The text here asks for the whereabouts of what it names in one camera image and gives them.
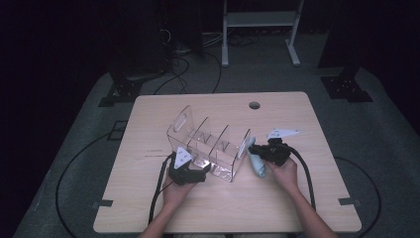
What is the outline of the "light blue cleaning cloth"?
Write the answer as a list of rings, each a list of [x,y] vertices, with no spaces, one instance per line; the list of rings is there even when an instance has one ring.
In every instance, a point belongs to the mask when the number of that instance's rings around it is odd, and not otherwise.
[[[250,148],[251,148],[251,146],[253,146],[255,144],[255,141],[256,141],[255,137],[251,137],[249,139],[249,142],[247,144],[247,154],[248,154],[248,156],[251,160],[251,164],[252,164],[252,167],[253,167],[253,170],[254,170],[255,174],[260,179],[264,179],[265,178],[264,162],[259,155],[252,154],[251,151],[250,151]]]

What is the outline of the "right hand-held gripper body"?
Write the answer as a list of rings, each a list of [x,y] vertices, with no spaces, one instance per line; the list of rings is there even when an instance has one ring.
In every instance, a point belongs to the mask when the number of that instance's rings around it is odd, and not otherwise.
[[[267,144],[257,146],[257,154],[265,161],[281,167],[291,155],[297,155],[292,147],[282,141],[284,137],[298,134],[297,129],[275,128],[267,134]]]

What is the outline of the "person's right hand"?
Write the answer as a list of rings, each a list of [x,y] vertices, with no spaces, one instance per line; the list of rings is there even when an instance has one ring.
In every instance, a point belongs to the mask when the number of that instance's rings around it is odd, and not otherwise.
[[[276,182],[289,195],[299,190],[297,184],[297,165],[293,160],[287,159],[281,167],[272,162],[267,162],[266,165],[271,169]]]

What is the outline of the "grey floor mat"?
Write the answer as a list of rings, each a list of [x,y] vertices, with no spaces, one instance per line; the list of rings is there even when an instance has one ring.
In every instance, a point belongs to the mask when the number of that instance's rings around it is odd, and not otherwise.
[[[221,69],[211,48],[207,56],[188,55],[177,63],[181,79],[167,74],[144,84],[142,92],[172,94],[260,91],[304,91],[312,102],[340,172],[369,238],[420,237],[420,135],[406,121],[382,83],[361,69],[357,83],[372,102],[331,99],[318,68],[325,38],[299,37],[302,64],[291,65],[276,37],[261,38],[231,50],[231,64]],[[102,76],[90,90],[41,187],[12,238],[113,238],[93,230],[91,207],[100,199],[119,141],[105,139],[115,121],[125,120],[131,104],[99,107],[111,80]]]

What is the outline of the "white metal stand frame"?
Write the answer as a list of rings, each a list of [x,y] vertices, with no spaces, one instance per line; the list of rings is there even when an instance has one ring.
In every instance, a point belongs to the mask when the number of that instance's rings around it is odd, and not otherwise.
[[[300,66],[300,59],[294,47],[302,9],[305,0],[298,0],[294,11],[275,12],[238,12],[228,11],[228,0],[223,5],[223,27],[222,27],[222,48],[221,65],[229,65],[228,30],[232,28],[259,28],[259,27],[290,27],[291,34],[285,40],[291,62],[294,66]]]

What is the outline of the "black stand base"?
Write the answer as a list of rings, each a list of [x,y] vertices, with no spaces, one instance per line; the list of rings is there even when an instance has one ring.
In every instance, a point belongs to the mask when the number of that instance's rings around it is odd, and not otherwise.
[[[331,99],[347,99],[351,103],[372,102],[369,94],[356,81],[358,66],[345,66],[340,74],[322,76],[321,81]]]
[[[140,95],[144,83],[163,75],[163,71],[135,73],[134,75],[125,75],[123,72],[111,72],[112,84],[108,93],[101,98],[99,107],[112,107],[116,103],[134,102]]]

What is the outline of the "dark tape strip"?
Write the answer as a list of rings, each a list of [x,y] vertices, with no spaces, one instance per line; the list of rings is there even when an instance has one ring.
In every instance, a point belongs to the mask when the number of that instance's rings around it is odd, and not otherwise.
[[[101,199],[99,201],[94,201],[91,205],[93,209],[99,209],[101,206],[111,207],[113,204],[113,200],[109,199]]]
[[[354,205],[361,206],[361,202],[358,199],[353,199],[351,197],[344,197],[338,199],[341,205]]]

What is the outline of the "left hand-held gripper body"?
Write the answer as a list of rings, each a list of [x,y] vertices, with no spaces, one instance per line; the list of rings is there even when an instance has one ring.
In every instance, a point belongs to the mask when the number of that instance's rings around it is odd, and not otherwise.
[[[192,170],[189,167],[192,160],[192,155],[182,147],[170,155],[168,175],[176,184],[205,182],[207,169]]]

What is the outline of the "clear acrylic divided organizer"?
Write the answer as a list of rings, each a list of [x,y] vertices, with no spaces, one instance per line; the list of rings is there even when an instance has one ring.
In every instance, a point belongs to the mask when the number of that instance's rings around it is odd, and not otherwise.
[[[231,127],[226,125],[220,133],[213,133],[208,117],[200,124],[195,123],[191,107],[187,105],[171,123],[166,136],[174,152],[182,147],[192,155],[189,166],[192,170],[201,170],[211,163],[211,170],[206,176],[211,174],[232,182],[247,156],[251,130],[234,139],[231,139],[230,130]]]

